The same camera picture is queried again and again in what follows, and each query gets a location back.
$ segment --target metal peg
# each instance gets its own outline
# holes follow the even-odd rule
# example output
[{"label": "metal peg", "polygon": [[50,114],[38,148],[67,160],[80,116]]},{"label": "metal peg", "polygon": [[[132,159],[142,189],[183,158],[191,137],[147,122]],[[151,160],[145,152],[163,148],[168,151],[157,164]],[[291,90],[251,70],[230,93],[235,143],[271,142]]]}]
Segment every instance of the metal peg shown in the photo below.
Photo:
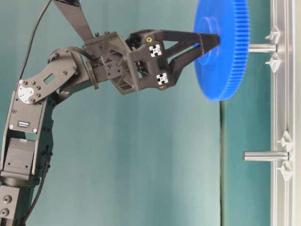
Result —
[{"label": "metal peg", "polygon": [[288,152],[244,152],[244,161],[287,161]]},{"label": "metal peg", "polygon": [[277,46],[272,44],[250,44],[249,53],[274,53]]}]

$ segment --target teal wall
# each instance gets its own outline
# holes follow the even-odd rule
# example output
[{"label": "teal wall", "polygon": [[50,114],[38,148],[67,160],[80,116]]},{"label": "teal wall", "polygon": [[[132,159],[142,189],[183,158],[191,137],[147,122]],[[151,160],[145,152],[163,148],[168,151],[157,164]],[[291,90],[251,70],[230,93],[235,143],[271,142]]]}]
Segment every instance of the teal wall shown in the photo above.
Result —
[{"label": "teal wall", "polygon": [[[249,0],[251,43],[267,43],[270,0]],[[243,151],[270,150],[269,54],[249,54],[236,95],[222,103],[222,225],[270,225],[270,163],[244,162]]]},{"label": "teal wall", "polygon": [[[0,128],[32,27],[45,0],[0,5]],[[84,0],[93,32],[191,31],[197,0]],[[82,41],[51,5],[25,77],[57,47]],[[54,156],[29,226],[220,225],[219,104],[201,94],[193,65],[179,84],[122,96],[109,82],[55,108]]]}]

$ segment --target cable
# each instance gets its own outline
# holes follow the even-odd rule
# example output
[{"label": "cable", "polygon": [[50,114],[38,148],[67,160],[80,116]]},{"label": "cable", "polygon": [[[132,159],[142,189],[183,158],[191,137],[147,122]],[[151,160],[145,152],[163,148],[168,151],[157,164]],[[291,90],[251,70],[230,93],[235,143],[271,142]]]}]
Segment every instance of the cable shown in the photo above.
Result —
[{"label": "cable", "polygon": [[90,60],[93,64],[96,65],[103,65],[102,62],[99,62],[97,59],[93,59],[93,57],[88,54],[85,50],[78,48],[78,47],[73,47],[73,46],[67,46],[67,47],[62,47],[62,48],[58,48],[56,49],[49,57],[48,57],[48,64],[51,62],[52,58],[54,57],[53,55],[57,54],[60,51],[72,51],[72,52],[77,52],[80,53],[81,55],[83,55],[85,58],[87,58],[88,60]]},{"label": "cable", "polygon": [[43,15],[44,15],[45,11],[47,10],[48,6],[50,5],[51,1],[52,0],[49,0],[48,3],[46,4],[46,6],[43,8],[42,12],[39,15],[38,21],[36,22],[36,24],[35,24],[35,26],[33,28],[33,31],[32,31],[32,34],[31,34],[31,37],[30,37],[30,40],[29,40],[28,48],[27,48],[27,51],[26,51],[25,59],[24,59],[24,62],[23,62],[23,65],[22,65],[22,69],[21,69],[21,72],[20,72],[19,80],[22,79],[25,67],[27,65],[27,61],[28,61],[28,58],[29,58],[30,50],[32,48],[33,38],[34,38],[34,35],[35,35],[36,31],[37,31],[38,25],[39,25],[39,23],[40,23]]},{"label": "cable", "polygon": [[30,214],[33,211],[33,208],[37,204],[37,201],[38,201],[39,196],[41,195],[41,192],[42,192],[42,189],[43,189],[43,185],[44,185],[44,182],[45,182],[45,177],[46,177],[46,174],[47,174],[47,171],[48,171],[49,167],[50,167],[50,158],[49,158],[48,161],[46,161],[46,164],[45,164],[45,167],[44,167],[44,170],[43,170],[43,175],[42,175],[42,178],[41,178],[41,182],[40,182],[36,197],[34,198],[34,200],[32,202],[32,205],[30,206],[26,216],[23,219],[23,225],[26,225],[26,221],[27,221],[28,217],[30,216]]}]

